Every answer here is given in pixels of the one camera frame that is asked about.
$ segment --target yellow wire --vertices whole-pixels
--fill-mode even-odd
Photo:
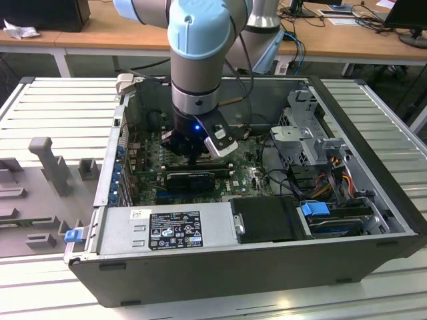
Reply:
[[[323,193],[325,193],[329,188],[331,187],[331,185],[329,184],[329,185],[327,185],[327,186],[325,186],[325,187],[323,187],[322,189],[320,189],[317,193],[315,193],[314,195],[312,195],[312,198],[316,198],[316,197],[318,197],[319,195],[321,195],[321,194],[323,194]]]

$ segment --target warning label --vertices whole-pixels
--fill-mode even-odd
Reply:
[[[151,250],[203,247],[200,212],[151,214],[148,244]]]

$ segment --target metal case frame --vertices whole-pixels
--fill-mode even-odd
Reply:
[[[97,193],[97,209],[89,226],[86,251],[70,252],[67,258],[70,270],[101,305],[119,307],[357,282],[385,262],[409,257],[427,244],[427,221],[328,89],[316,77],[298,80],[306,82],[325,112],[342,130],[346,143],[377,188],[384,192],[392,211],[401,214],[414,232],[407,228],[405,233],[357,239],[104,256],[97,252],[108,208],[102,205],[102,200],[101,204],[97,202],[103,196]],[[109,167],[104,163],[103,171],[105,168]],[[101,173],[99,186],[106,181],[109,183],[109,178],[111,172]],[[121,209],[127,214],[131,208]]]

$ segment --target desk leg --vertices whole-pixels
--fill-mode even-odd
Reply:
[[[56,48],[52,52],[53,57],[56,61],[56,66],[58,66],[59,73],[61,74],[62,78],[71,78],[73,77],[72,72],[70,72],[67,64],[67,60],[65,56],[67,55],[65,53],[64,48]]]
[[[427,106],[421,111],[420,115],[414,120],[409,129],[412,132],[418,133],[423,128],[423,126],[427,123]]]
[[[343,77],[351,77],[354,72],[354,66],[355,66],[354,63],[346,63],[346,65],[342,69],[341,75]]]
[[[114,71],[119,72],[120,71],[119,57],[117,55],[114,55],[112,58],[113,58]]]
[[[292,57],[288,55],[278,55],[276,57],[278,64],[276,70],[274,71],[275,75],[285,75],[288,72],[289,62],[291,62]]]

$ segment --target wooden desk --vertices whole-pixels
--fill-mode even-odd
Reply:
[[[365,0],[370,9],[389,12],[387,8],[377,6],[377,2],[378,0]],[[360,1],[345,0],[344,3],[355,5]],[[306,3],[305,6],[315,13],[318,13],[318,9],[328,9],[326,5],[315,3]],[[285,20],[283,23],[289,31],[293,31],[291,23]],[[310,19],[310,23],[322,24],[319,19]],[[328,62],[340,62],[336,58],[418,60],[421,65],[427,62],[427,50],[405,45],[395,33],[379,35],[361,26],[334,25],[328,19],[325,19],[324,23],[325,27],[313,27],[303,19],[298,19],[295,23],[298,39],[306,46],[307,61],[315,61],[314,57],[327,57]],[[279,53],[295,54],[295,45],[291,41],[282,43]]]
[[[359,0],[345,0],[356,4]],[[376,6],[377,0],[366,0],[367,5],[379,12],[387,12]],[[169,56],[166,30],[129,21],[120,17],[113,3],[90,1],[90,19],[80,33],[42,31],[42,36],[21,41],[0,33],[0,51],[50,53],[54,56],[62,77],[70,77],[66,55],[111,56]],[[308,9],[326,8],[324,5],[306,3]],[[306,46],[304,61],[363,63],[383,65],[424,65],[427,50],[409,47],[401,43],[397,35],[381,36],[360,26],[333,25],[325,19],[325,27],[313,27],[303,19],[296,21],[298,39]],[[292,30],[292,25],[284,21]],[[284,41],[279,58],[284,63],[296,53],[291,41]]]
[[[166,30],[119,16],[113,3],[90,1],[91,16],[80,33],[63,32],[58,47],[169,51]]]

